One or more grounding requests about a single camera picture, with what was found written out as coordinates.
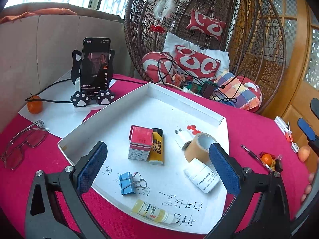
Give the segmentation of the person right hand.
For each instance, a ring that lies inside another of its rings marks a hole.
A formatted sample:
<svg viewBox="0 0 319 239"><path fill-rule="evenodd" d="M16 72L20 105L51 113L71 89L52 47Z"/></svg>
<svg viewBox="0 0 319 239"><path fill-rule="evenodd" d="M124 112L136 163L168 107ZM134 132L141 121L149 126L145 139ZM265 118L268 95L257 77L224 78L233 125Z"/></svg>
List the person right hand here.
<svg viewBox="0 0 319 239"><path fill-rule="evenodd" d="M310 192L312 191L312 183L315 177L315 173L310 173L309 177L308 177L308 184L303 192L303 195L301 197L301 202L303 203L306 199L306 197L310 194Z"/></svg>

